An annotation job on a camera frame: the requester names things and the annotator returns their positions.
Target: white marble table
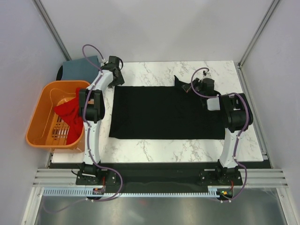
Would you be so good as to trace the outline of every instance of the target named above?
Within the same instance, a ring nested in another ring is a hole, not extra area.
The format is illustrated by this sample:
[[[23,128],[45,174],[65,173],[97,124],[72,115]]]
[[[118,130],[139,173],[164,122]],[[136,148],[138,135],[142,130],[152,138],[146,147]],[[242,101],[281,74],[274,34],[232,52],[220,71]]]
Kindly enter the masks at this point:
[[[200,67],[210,68],[215,89],[221,94],[242,92],[232,61],[125,63],[122,73],[126,86],[173,86],[174,75],[189,82]],[[224,140],[120,140],[110,138],[113,89],[105,95],[105,117],[100,128],[99,151],[102,162],[211,162],[222,153]],[[239,161],[262,161],[253,126],[245,133]],[[53,163],[81,163],[83,153],[54,152]]]

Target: red cloth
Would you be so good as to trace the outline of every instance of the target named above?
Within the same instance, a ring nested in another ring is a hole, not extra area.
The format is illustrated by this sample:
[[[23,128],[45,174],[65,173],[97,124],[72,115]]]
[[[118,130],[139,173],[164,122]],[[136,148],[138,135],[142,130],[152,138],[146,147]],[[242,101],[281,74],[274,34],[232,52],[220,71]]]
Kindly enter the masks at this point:
[[[67,144],[77,141],[83,130],[83,119],[79,116],[79,90],[76,88],[75,98],[54,108],[55,113],[70,126]]]

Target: orange plastic laundry basket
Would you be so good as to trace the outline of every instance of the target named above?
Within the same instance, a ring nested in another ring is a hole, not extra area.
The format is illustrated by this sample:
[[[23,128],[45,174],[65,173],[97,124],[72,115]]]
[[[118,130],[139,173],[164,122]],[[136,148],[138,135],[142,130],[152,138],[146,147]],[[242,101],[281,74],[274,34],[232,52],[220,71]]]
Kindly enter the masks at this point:
[[[86,81],[54,81],[45,86],[31,119],[26,141],[36,148],[74,149],[84,134],[66,145],[69,126],[55,112],[54,107],[76,97],[76,88],[86,88]]]

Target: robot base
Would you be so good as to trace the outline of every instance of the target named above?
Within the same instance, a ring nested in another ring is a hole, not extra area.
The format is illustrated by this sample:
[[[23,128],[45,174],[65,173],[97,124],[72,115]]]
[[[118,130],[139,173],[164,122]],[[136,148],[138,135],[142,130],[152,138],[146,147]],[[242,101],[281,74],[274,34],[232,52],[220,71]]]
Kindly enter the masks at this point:
[[[113,171],[101,170],[95,165],[85,163],[81,164],[76,179],[76,185],[84,186],[115,186],[118,184],[118,176]]]
[[[200,171],[200,185],[202,186],[231,186],[233,181],[235,186],[243,185],[239,168],[223,168],[220,161],[214,171]]]

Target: black cloth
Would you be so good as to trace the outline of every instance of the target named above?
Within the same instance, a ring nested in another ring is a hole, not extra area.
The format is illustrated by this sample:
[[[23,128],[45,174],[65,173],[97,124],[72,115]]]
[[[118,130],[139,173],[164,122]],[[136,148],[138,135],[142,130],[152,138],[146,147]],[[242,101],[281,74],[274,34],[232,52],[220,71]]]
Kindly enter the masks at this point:
[[[174,87],[120,87],[114,91],[109,136],[119,139],[224,139],[220,111]]]

